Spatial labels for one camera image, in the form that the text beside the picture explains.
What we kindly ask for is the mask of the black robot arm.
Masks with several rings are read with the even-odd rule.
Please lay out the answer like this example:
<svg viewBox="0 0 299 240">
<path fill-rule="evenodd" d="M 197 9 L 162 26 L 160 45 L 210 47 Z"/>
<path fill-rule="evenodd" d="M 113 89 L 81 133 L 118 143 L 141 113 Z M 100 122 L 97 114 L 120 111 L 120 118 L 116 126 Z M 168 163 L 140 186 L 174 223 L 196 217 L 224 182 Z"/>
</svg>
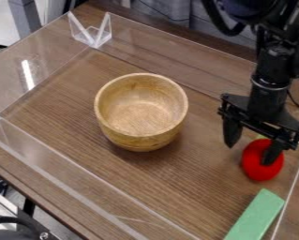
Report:
<svg viewBox="0 0 299 240">
<path fill-rule="evenodd" d="M 299 143 L 299 120 L 288 113 L 291 81 L 299 78 L 299 0 L 200 0 L 210 22 L 228 37 L 248 27 L 256 36 L 256 67 L 249 94 L 221 95 L 224 143 L 236 144 L 244 128 L 264 135 L 269 146 L 260 164 L 271 165 Z"/>
</svg>

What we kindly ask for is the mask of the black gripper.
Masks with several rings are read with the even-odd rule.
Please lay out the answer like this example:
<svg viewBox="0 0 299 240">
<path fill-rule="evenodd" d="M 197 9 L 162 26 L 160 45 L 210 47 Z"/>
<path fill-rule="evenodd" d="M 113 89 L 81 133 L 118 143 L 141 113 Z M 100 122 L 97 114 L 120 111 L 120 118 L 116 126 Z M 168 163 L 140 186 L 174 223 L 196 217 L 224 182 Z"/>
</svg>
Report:
<svg viewBox="0 0 299 240">
<path fill-rule="evenodd" d="M 268 140 L 260 164 L 271 165 L 281 152 L 299 144 L 299 120 L 287 111 L 285 100 L 291 79 L 267 82 L 251 78 L 248 96 L 222 93 L 217 113 L 222 119 L 222 137 L 228 148 L 237 143 L 243 128 L 264 135 Z"/>
</svg>

